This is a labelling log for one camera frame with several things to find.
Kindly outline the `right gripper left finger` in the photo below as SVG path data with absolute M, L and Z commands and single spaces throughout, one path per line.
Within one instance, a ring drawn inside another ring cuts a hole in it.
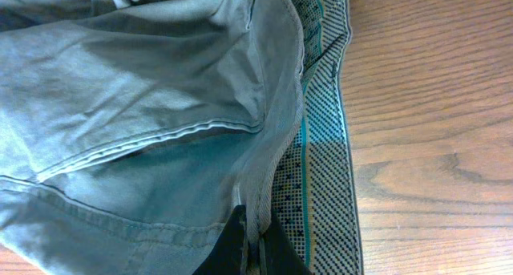
M 237 205 L 212 251 L 193 275 L 241 275 L 246 244 L 246 211 Z

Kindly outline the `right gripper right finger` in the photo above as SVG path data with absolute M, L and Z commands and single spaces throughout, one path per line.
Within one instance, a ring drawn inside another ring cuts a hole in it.
M 261 275 L 311 275 L 298 256 L 276 214 L 259 240 Z

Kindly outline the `grey shorts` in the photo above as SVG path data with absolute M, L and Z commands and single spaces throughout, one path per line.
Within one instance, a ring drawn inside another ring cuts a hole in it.
M 1 0 L 1 242 L 48 274 L 193 274 L 244 205 L 360 274 L 349 0 Z

